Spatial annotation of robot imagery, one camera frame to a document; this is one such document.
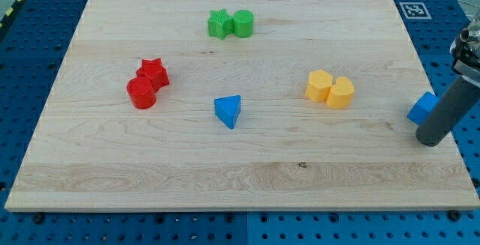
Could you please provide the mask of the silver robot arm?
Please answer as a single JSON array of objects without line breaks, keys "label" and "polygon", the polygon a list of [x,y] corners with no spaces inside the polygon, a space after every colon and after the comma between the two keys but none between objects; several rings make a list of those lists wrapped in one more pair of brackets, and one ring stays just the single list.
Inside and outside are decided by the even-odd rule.
[{"label": "silver robot arm", "polygon": [[450,46],[452,69],[465,80],[479,86],[479,11],[457,34]]}]

